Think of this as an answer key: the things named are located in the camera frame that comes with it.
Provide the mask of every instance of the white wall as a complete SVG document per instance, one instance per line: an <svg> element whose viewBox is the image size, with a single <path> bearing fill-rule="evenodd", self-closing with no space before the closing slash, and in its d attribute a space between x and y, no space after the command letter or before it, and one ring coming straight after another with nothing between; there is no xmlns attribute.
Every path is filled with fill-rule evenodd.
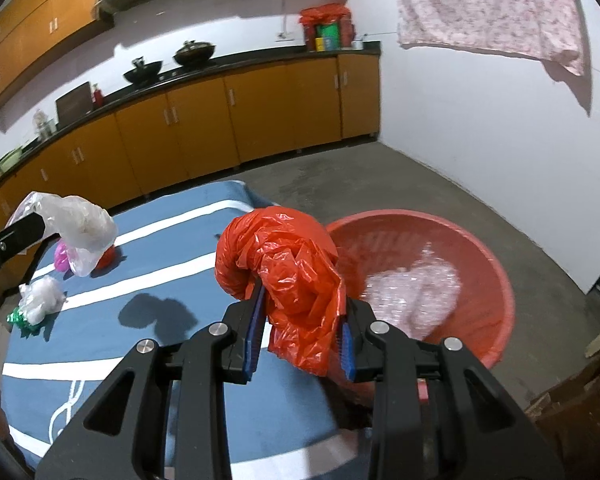
<svg viewBox="0 0 600 480"><path fill-rule="evenodd" d="M56 117L55 101L85 81L104 94L128 82L131 60L163 61L178 67L173 54L185 40L210 41L215 56L259 48L303 44L298 12L334 0L286 0L286 28L294 41L276 42L283 28L282 0L154 0L115 15L115 27L82 44L30 81L0 110L0 158L35 138L37 108Z"/></svg>
<svg viewBox="0 0 600 480"><path fill-rule="evenodd" d="M539 61L397 44L396 0L348 0L382 40L381 141L455 181L529 236L584 291L600 275L600 8L581 0L592 78Z"/></svg>

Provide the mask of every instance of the crumpled red plastic bag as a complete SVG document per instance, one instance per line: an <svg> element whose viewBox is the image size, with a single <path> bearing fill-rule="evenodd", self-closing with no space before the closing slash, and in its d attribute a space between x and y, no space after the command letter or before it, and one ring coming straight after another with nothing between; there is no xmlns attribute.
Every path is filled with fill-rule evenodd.
<svg viewBox="0 0 600 480"><path fill-rule="evenodd" d="M259 276L269 293L269 351L324 376L346 308L337 259L331 237L314 218L270 206L234 219L224 230L216 249L216 280L243 300Z"/></svg>
<svg viewBox="0 0 600 480"><path fill-rule="evenodd" d="M328 25L337 22L343 16L351 16L348 7L343 4L325 4L301 10L298 22L303 25Z"/></svg>

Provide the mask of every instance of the silver bolt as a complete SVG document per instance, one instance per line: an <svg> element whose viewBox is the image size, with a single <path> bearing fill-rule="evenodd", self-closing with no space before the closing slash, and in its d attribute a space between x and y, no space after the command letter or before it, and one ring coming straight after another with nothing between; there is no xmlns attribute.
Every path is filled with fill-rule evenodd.
<svg viewBox="0 0 600 480"><path fill-rule="evenodd" d="M457 337L447 337L445 339L445 346L448 350L457 352L462 348L462 341L460 341Z"/></svg>
<svg viewBox="0 0 600 480"><path fill-rule="evenodd" d="M389 332L389 325L384 321L374 321L371 325L369 325L371 332L374 334L386 334Z"/></svg>
<svg viewBox="0 0 600 480"><path fill-rule="evenodd" d="M155 343L150 339L142 339L142 341L138 341L136 345L136 350L141 354L148 354L153 351L155 348Z"/></svg>
<svg viewBox="0 0 600 480"><path fill-rule="evenodd" d="M229 330L229 327L222 322L213 323L213 325L209 327L209 333L211 335L226 334L227 330Z"/></svg>

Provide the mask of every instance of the green container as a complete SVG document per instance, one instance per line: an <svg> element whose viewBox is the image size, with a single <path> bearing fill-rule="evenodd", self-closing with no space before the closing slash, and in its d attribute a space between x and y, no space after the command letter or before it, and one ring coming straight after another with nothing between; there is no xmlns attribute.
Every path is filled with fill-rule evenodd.
<svg viewBox="0 0 600 480"><path fill-rule="evenodd" d="M321 38L331 38L334 48L340 48L340 27L337 22L329 25L318 25L318 36Z"/></svg>

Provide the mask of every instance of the white stripe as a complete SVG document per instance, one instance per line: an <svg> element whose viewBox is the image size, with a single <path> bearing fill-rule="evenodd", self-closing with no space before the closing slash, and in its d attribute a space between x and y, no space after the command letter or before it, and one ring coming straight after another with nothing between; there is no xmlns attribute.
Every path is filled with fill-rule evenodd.
<svg viewBox="0 0 600 480"><path fill-rule="evenodd" d="M144 238L145 236L161 231L162 229L166 229L167 227L181 224L199 216L209 215L211 213L215 213L216 211L220 211L221 209L237 209L245 213L250 213L253 211L252 206L247 203L240 202L239 200L221 200L220 202L205 205L197 209L192 209L191 211L187 211L181 215L165 218L164 220L160 220L133 231L129 231L128 233L120 235L118 238L116 238L114 245L120 246L128 242L132 242L133 240L138 240L138 238ZM35 280L40 276L50 273L52 270L54 270L54 265L49 264L48 266L42 267L34 272L31 279Z"/></svg>
<svg viewBox="0 0 600 480"><path fill-rule="evenodd" d="M260 348L269 345L271 325L264 327ZM43 379L47 381L103 381L122 361L122 357L73 363L45 363L41 365L21 365L5 363L2 374L16 379Z"/></svg>
<svg viewBox="0 0 600 480"><path fill-rule="evenodd" d="M75 296L70 296L64 302L61 311L96 303L97 301L110 300L111 298L117 298L119 296L124 296L125 294L142 290L143 288L172 282L179 278L192 276L203 270L213 269L215 265L216 253L205 254L204 256L199 256L193 260L184 262L183 264L154 270L154 272L149 272L142 276L136 276L134 278L129 278L128 280L113 283L112 285L97 288L96 290L89 290L81 294L76 294Z"/></svg>
<svg viewBox="0 0 600 480"><path fill-rule="evenodd" d="M9 430L16 444L39 457L50 447L11 426ZM303 449L231 464L231 473L234 480L306 480L350 462L356 457L357 448L358 434L340 430L339 434ZM165 473L172 478L171 468L165 468Z"/></svg>
<svg viewBox="0 0 600 480"><path fill-rule="evenodd" d="M39 457L43 457L51 447L51 444L24 434L11 426L9 426L9 433L11 433L13 441L18 444L18 446L23 447Z"/></svg>

